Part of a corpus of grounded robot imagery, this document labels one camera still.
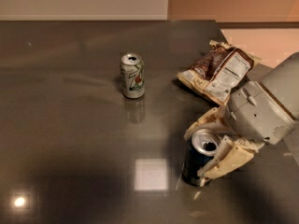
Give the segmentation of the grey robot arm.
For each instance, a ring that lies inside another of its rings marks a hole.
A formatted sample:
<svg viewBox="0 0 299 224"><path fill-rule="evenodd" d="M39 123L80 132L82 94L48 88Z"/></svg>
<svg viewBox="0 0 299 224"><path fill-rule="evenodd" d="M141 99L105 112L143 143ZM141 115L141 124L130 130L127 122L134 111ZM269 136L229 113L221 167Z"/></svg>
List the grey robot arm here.
<svg viewBox="0 0 299 224"><path fill-rule="evenodd" d="M299 120L299 57L291 55L258 81L234 91L228 103L207 111L184 134L204 142L213 134L220 142L213 159L196 171L199 186L250 161L266 144L275 145Z"/></svg>

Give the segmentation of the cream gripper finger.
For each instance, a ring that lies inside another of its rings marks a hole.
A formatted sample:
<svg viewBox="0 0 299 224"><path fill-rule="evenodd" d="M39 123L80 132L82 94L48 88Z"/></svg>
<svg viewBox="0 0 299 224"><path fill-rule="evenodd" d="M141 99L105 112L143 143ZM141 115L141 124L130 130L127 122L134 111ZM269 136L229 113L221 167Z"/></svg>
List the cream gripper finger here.
<svg viewBox="0 0 299 224"><path fill-rule="evenodd" d="M231 133L231 127L224 120L224 111L224 106L208 110L186 130L184 139L189 140L196 131L201 129L208 129L214 133Z"/></svg>
<svg viewBox="0 0 299 224"><path fill-rule="evenodd" d="M245 138L232 139L225 135L214 158L197 171L200 179L217 179L252 160L265 142L254 142Z"/></svg>

